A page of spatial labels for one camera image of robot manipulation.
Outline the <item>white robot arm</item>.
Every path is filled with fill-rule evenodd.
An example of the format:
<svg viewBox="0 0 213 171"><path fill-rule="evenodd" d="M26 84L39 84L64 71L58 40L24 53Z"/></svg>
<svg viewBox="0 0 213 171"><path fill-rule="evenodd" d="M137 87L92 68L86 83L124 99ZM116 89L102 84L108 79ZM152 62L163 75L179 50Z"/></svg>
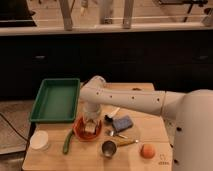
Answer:
<svg viewBox="0 0 213 171"><path fill-rule="evenodd" d="M100 113L100 105L106 104L174 119L172 171L213 171L213 90L182 93L105 85L103 77L94 76L81 88L86 114Z"/></svg>

